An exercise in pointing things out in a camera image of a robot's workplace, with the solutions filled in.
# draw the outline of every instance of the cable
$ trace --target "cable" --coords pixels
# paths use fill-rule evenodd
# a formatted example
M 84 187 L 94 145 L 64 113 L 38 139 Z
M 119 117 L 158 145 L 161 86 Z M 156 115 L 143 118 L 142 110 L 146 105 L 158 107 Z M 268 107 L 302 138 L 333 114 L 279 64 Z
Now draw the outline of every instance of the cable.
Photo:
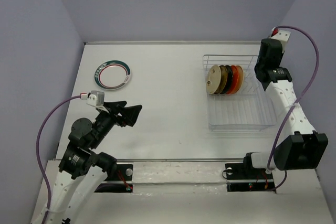
M 264 171 L 261 171 L 261 173 L 262 173 L 263 177 L 264 177 L 265 180 L 266 180 L 265 189 L 267 189 L 267 188 L 268 188 L 268 180 L 267 180 L 267 176 L 266 176 L 266 174 L 265 174 Z
M 270 170 L 270 163 L 271 163 L 271 160 L 273 158 L 275 148 L 277 147 L 277 143 L 279 141 L 279 137 L 280 137 L 281 131 L 285 127 L 286 121 L 288 120 L 290 114 L 293 112 L 293 110 L 295 108 L 295 104 L 299 103 L 301 101 L 302 97 L 308 91 L 308 89 L 310 88 L 311 84 L 313 83 L 313 81 L 314 81 L 314 79 L 316 77 L 317 71 L 319 69 L 319 64 L 320 64 L 319 49 L 318 49 L 315 41 L 313 40 L 313 38 L 307 32 L 303 31 L 302 29 L 300 29 L 298 27 L 294 27 L 294 26 L 277 26 L 277 27 L 275 27 L 275 29 L 279 29 L 279 28 L 293 29 L 293 30 L 299 31 L 300 33 L 302 33 L 303 35 L 305 35 L 310 40 L 310 42 L 312 43 L 312 45 L 314 47 L 315 54 L 316 54 L 316 64 L 315 64 L 314 72 L 313 72 L 313 74 L 312 74 L 312 76 L 311 76 L 311 78 L 310 78 L 307 86 L 302 91 L 301 95 L 299 97 L 297 97 L 296 101 L 294 102 L 294 104 L 292 105 L 292 107 L 288 110 L 285 118 L 283 119 L 283 121 L 282 121 L 282 123 L 280 125 L 280 128 L 279 128 L 278 133 L 277 133 L 277 135 L 275 137 L 275 140 L 274 140 L 274 143 L 273 143 L 273 146 L 272 146 L 269 158 L 268 158 L 268 162 L 267 162 L 267 169 L 268 170 Z M 278 186 L 276 186 L 275 188 L 273 188 L 272 190 L 276 190 L 277 188 L 279 188 L 280 186 L 282 186 L 286 179 L 287 179 L 287 171 L 285 171 L 285 176 L 284 176 L 284 179 L 282 180 L 282 182 Z
M 120 179 L 121 181 L 124 182 L 125 187 L 126 187 L 126 190 L 127 190 L 127 191 L 130 191 L 130 190 L 131 190 L 131 187 L 129 186 L 129 184 L 127 184 L 127 182 L 126 182 L 126 180 L 124 179 L 124 176 L 121 174 L 121 171 L 120 171 L 120 170 L 117 171 L 117 175 L 118 175 L 119 179 Z
M 43 220 L 42 220 L 42 224 L 45 224 L 46 222 L 46 219 L 47 219 L 47 216 L 48 216 L 48 209 L 50 207 L 50 203 L 51 203 L 51 188 L 50 188 L 50 183 L 49 183 L 49 180 L 47 178 L 47 174 L 46 172 L 44 171 L 43 169 L 43 165 L 42 165 L 42 162 L 41 162 L 41 156 L 40 156 L 40 138 L 41 138 L 41 133 L 42 133 L 42 130 L 44 128 L 44 126 L 46 125 L 48 119 L 51 117 L 51 115 L 59 108 L 61 107 L 63 104 L 73 100 L 73 99 L 76 99 L 76 98 L 80 98 L 80 95 L 77 95 L 77 96 L 74 96 L 74 97 L 71 97 L 63 102 L 61 102 L 60 104 L 58 104 L 56 107 L 53 108 L 53 110 L 51 110 L 49 112 L 49 114 L 46 116 L 46 118 L 44 119 L 39 131 L 38 131 L 38 134 L 37 134 L 37 137 L 36 137 L 36 159 L 37 159 L 37 163 L 38 163 L 38 167 L 40 168 L 40 171 L 42 173 L 42 177 L 44 179 L 44 181 L 46 182 L 46 185 L 47 185 L 47 190 L 48 190 L 48 200 L 47 200 L 47 210 L 44 214 L 44 217 L 43 217 Z
M 224 171 L 222 172 L 222 177 L 225 178 L 225 179 L 227 179 L 227 178 L 224 176 L 224 173 L 226 174 L 226 170 L 224 170 Z

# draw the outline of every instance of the white table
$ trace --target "white table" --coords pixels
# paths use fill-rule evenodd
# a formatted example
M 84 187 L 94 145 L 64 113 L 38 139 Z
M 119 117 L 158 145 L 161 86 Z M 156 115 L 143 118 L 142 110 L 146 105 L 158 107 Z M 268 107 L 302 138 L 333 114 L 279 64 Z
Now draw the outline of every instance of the white table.
M 59 161 L 49 161 L 55 181 Z M 315 171 L 289 171 L 278 193 L 228 193 L 221 177 L 223 162 L 134 163 L 132 194 L 95 193 L 78 224 L 332 224 Z M 275 184 L 283 172 L 274 172 Z M 47 199 L 43 184 L 33 219 Z
M 259 43 L 112 44 L 86 45 L 73 95 L 101 90 L 93 79 L 109 60 L 126 62 L 131 81 L 106 91 L 105 101 L 126 100 L 143 105 L 134 127 L 114 127 L 97 148 L 117 159 L 242 158 L 247 152 L 267 151 L 272 137 L 265 133 L 225 134 L 208 129 L 203 55 L 258 55 Z M 56 159 L 62 158 L 72 123 L 93 120 L 97 112 L 85 102 L 72 101 Z
M 257 55 L 258 50 L 259 43 L 86 45 L 73 95 L 100 90 L 93 79 L 96 68 L 109 60 L 121 60 L 130 66 L 132 79 L 121 90 L 106 92 L 106 101 L 143 105 L 136 125 L 114 127 L 96 152 L 143 162 L 134 163 L 134 193 L 94 194 L 77 223 L 332 223 L 313 170 L 289 171 L 277 194 L 228 193 L 221 177 L 223 162 L 145 162 L 228 160 L 270 150 L 273 139 L 265 132 L 213 133 L 207 126 L 202 56 Z M 63 156 L 72 123 L 96 116 L 85 102 L 71 102 L 56 159 Z M 58 160 L 48 163 L 51 182 L 58 164 Z M 283 172 L 275 171 L 274 179 L 275 184 L 280 183 Z M 42 185 L 34 215 L 46 198 Z

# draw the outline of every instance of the lavender wall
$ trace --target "lavender wall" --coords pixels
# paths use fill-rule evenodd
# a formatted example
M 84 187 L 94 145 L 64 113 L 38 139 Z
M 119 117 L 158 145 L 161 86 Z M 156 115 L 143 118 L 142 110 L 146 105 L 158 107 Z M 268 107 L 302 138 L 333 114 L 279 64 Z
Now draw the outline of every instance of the lavender wall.
M 318 132 L 325 132 L 329 146 L 318 167 L 324 194 L 336 220 L 336 0 L 295 0 L 283 25 L 294 25 L 309 32 L 319 46 L 320 68 L 314 84 L 301 102 Z M 304 36 L 292 33 L 283 65 L 288 66 L 297 92 L 301 92 L 314 69 L 315 55 Z
M 259 40 L 294 0 L 62 0 L 84 41 Z
M 37 131 L 71 95 L 83 43 L 61 0 L 0 0 L 0 7 L 0 222 L 27 224 L 41 183 Z M 54 156 L 66 110 L 43 134 L 44 163 Z

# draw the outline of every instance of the red wire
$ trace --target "red wire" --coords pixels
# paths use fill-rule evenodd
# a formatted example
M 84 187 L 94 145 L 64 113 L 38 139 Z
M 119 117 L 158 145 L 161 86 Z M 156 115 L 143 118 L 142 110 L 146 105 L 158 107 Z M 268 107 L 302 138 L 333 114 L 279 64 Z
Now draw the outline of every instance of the red wire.
M 123 175 L 121 174 L 120 170 L 117 171 L 117 174 L 118 174 L 119 179 L 120 179 L 121 181 L 124 182 L 126 188 L 130 188 L 130 185 L 127 184 L 127 182 L 126 182 L 126 180 L 124 179 Z

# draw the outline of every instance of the wooden plate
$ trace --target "wooden plate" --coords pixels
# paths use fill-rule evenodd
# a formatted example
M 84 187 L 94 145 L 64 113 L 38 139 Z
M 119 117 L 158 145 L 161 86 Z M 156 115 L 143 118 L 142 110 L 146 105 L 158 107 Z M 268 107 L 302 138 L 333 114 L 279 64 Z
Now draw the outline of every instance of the wooden plate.
M 206 92 L 208 94 L 214 94 L 216 92 L 219 88 L 221 77 L 221 68 L 219 65 L 213 65 L 206 77 Z

